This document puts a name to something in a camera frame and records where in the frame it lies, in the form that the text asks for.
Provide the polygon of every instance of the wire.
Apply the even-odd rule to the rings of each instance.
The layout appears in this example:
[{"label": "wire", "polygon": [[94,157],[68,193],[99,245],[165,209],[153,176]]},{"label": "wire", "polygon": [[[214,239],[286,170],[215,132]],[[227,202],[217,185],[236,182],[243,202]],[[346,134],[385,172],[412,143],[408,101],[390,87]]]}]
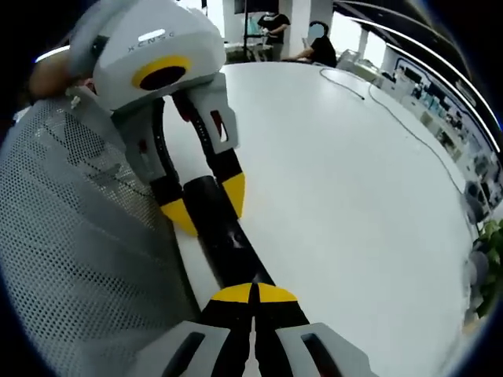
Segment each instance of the wire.
[{"label": "wire", "polygon": [[365,100],[365,97],[363,97],[360,93],[356,92],[355,90],[352,90],[349,86],[345,86],[344,84],[341,84],[341,83],[339,83],[339,82],[337,82],[337,81],[333,81],[333,80],[331,80],[330,78],[328,78],[327,76],[323,75],[323,74],[322,74],[322,72],[323,72],[323,71],[333,71],[333,69],[331,69],[331,68],[322,68],[322,69],[319,71],[320,76],[321,76],[322,78],[324,78],[325,80],[330,81],[332,84],[336,84],[336,85],[338,85],[338,86],[342,86],[343,88],[345,88],[345,89],[349,90],[350,92],[352,92],[352,93],[356,94],[356,95],[357,95],[357,96],[358,96],[358,97],[359,97],[362,101],[364,101],[364,100]]},{"label": "wire", "polygon": [[449,171],[449,168],[446,166],[446,164],[443,162],[442,160],[442,157],[439,156],[439,154],[437,152],[435,152],[435,150],[430,146],[428,145],[428,143],[426,143],[426,141],[422,140],[420,137],[418,137],[414,132],[412,132],[391,110],[388,106],[386,106],[385,104],[383,104],[382,102],[378,101],[373,95],[372,95],[372,92],[370,91],[370,88],[372,87],[372,85],[369,85],[369,96],[370,98],[372,98],[374,100],[374,102],[376,102],[377,104],[381,105],[383,108],[385,108],[387,110],[387,112],[389,112],[391,114],[391,116],[393,118],[396,119],[396,121],[398,123],[400,123],[400,125],[410,134],[412,135],[417,141],[419,141],[422,145],[424,145],[426,148],[428,148],[431,153],[433,153],[435,155],[435,157],[440,161],[440,163],[442,164],[443,168],[445,169],[447,175],[449,176],[449,179],[450,181],[453,183],[454,187],[456,188],[456,190],[460,193],[460,194],[463,194],[463,192],[457,187],[457,184],[456,184],[456,181],[454,180],[452,174],[450,173]]},{"label": "wire", "polygon": [[[373,99],[374,102],[376,102],[377,104],[380,104],[383,108],[385,108],[387,110],[387,112],[389,112],[391,114],[391,116],[393,118],[396,119],[396,121],[398,123],[400,123],[400,125],[409,133],[411,134],[417,141],[419,141],[422,145],[424,145],[426,148],[428,148],[431,153],[433,153],[436,158],[440,161],[440,163],[442,164],[445,172],[447,173],[447,175],[449,176],[449,179],[450,181],[452,182],[452,184],[454,185],[454,188],[456,188],[456,190],[463,196],[464,193],[457,187],[456,185],[456,182],[454,181],[454,178],[452,176],[452,174],[450,173],[449,169],[447,168],[446,164],[443,162],[442,160],[442,157],[439,156],[439,154],[437,152],[435,152],[435,150],[426,143],[426,141],[422,140],[420,137],[418,137],[414,132],[412,132],[391,110],[388,106],[386,106],[385,104],[383,104],[382,102],[378,101],[373,95],[372,95],[372,92],[370,91],[370,88],[372,87],[372,85],[369,85],[369,96],[370,98]],[[477,232],[479,233],[479,228],[477,226],[472,226],[471,224],[468,223],[468,219],[466,218],[466,216],[463,217],[464,219],[464,223],[466,224],[466,227],[468,229],[468,234],[470,235],[470,237],[472,238],[472,241],[473,241],[473,236],[472,236],[472,230],[473,228],[475,227],[475,229],[477,230]]]}]

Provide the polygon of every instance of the window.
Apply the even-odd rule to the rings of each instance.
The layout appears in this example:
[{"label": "window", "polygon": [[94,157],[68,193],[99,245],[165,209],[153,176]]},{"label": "window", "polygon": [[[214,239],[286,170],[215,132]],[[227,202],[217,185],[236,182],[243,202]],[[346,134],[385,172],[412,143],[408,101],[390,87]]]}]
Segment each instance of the window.
[{"label": "window", "polygon": [[207,0],[207,18],[220,30],[222,38],[226,37],[223,20],[223,2],[225,0]]},{"label": "window", "polygon": [[375,34],[369,32],[367,46],[363,53],[363,58],[370,60],[376,67],[383,65],[384,52],[386,51],[386,42]]},{"label": "window", "polygon": [[224,0],[207,0],[206,9],[203,9],[201,0],[178,0],[178,4],[186,8],[195,8],[207,15],[207,18],[218,28],[220,35],[225,38],[225,24],[223,20],[223,1]]},{"label": "window", "polygon": [[361,35],[362,28],[358,23],[334,12],[329,37],[337,53],[343,53],[347,49],[358,51]]}]

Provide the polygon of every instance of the black circular sensor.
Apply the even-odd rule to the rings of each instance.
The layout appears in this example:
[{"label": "black circular sensor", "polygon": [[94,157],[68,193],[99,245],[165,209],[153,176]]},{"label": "black circular sensor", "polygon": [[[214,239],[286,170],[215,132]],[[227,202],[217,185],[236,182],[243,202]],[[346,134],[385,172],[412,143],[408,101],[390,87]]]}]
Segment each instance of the black circular sensor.
[{"label": "black circular sensor", "polygon": [[142,79],[140,87],[143,90],[158,90],[177,82],[185,72],[185,68],[178,66],[161,68]]}]

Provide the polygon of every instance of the black cable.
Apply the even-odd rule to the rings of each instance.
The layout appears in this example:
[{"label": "black cable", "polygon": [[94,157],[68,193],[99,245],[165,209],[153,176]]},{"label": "black cable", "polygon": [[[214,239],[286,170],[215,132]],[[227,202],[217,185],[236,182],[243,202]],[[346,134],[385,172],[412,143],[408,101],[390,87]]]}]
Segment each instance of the black cable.
[{"label": "black cable", "polygon": [[356,95],[357,95],[357,96],[358,96],[358,97],[359,97],[362,101],[364,101],[364,100],[365,100],[365,97],[363,97],[360,93],[356,92],[355,90],[352,90],[349,86],[345,86],[344,84],[341,84],[341,83],[339,83],[339,82],[337,82],[337,81],[333,81],[333,80],[329,79],[327,76],[323,75],[323,73],[322,73],[323,71],[333,71],[333,69],[331,69],[331,68],[322,68],[322,69],[319,71],[320,76],[321,76],[322,78],[324,78],[325,80],[330,81],[332,84],[336,84],[336,85],[338,85],[338,86],[342,86],[343,88],[345,88],[345,89],[349,90],[350,92],[352,92],[352,93],[356,94]]},{"label": "black cable", "polygon": [[460,193],[460,194],[463,194],[463,192],[457,187],[456,185],[456,181],[454,180],[452,174],[450,173],[449,169],[447,168],[446,164],[443,162],[442,160],[442,157],[439,156],[439,154],[437,152],[435,152],[435,150],[430,146],[428,145],[425,141],[423,141],[420,137],[418,137],[414,132],[412,132],[405,124],[403,124],[403,122],[390,110],[390,108],[388,106],[386,106],[385,104],[383,104],[382,102],[379,102],[373,95],[372,95],[372,92],[370,91],[370,88],[372,87],[372,85],[369,85],[369,96],[370,98],[372,98],[374,100],[374,102],[376,102],[377,104],[380,104],[383,108],[385,108],[387,110],[387,112],[389,112],[391,114],[391,116],[393,118],[396,119],[396,121],[398,123],[400,123],[400,125],[409,133],[411,134],[417,141],[419,141],[422,145],[424,145],[426,148],[428,148],[431,153],[433,153],[435,155],[435,157],[440,161],[440,163],[442,164],[443,168],[445,169],[447,175],[449,176],[449,179],[450,181],[453,183],[454,187],[456,188],[456,190]]}]

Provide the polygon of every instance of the office desk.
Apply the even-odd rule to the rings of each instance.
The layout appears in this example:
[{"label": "office desk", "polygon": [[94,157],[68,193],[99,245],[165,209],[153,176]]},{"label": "office desk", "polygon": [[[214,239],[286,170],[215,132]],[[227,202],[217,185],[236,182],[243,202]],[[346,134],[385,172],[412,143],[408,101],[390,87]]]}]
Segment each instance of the office desk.
[{"label": "office desk", "polygon": [[[381,377],[436,375],[461,330],[461,267],[472,245],[457,190],[369,84],[293,63],[225,66],[247,177],[241,224],[276,284],[364,350]],[[372,87],[464,179],[428,130]],[[182,182],[209,174],[170,98],[167,147]],[[196,239],[176,229],[201,306],[218,290]]]}]

